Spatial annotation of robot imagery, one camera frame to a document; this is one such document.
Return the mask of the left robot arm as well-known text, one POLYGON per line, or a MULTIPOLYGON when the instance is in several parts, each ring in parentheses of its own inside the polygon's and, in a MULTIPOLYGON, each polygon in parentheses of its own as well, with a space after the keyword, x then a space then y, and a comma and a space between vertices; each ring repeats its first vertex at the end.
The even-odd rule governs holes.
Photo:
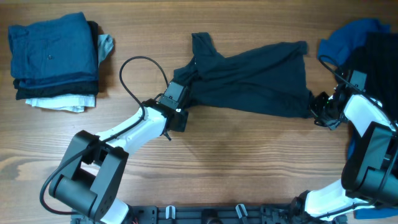
POLYGON ((108 131, 80 131, 44 185, 49 195, 97 223, 132 223, 130 206, 117 199, 130 154, 169 130, 183 132, 188 113, 182 100, 149 99, 131 118, 108 131))

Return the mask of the dark green t-shirt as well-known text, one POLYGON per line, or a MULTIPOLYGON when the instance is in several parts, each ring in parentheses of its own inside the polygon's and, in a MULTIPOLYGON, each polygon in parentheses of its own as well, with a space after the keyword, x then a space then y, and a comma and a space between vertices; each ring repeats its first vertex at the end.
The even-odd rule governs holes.
POLYGON ((193 58, 173 80, 190 89, 189 107, 231 108, 288 118, 309 118, 305 41, 280 42, 222 56, 209 33, 192 34, 193 58))

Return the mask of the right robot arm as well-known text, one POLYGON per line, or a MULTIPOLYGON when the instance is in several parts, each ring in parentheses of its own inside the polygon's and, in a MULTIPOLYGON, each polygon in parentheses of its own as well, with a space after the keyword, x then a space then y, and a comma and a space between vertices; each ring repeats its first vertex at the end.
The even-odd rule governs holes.
POLYGON ((352 95, 343 114, 359 139, 341 179, 294 198, 289 218, 297 223, 328 222, 364 208, 397 208, 397 127, 379 104, 352 95))

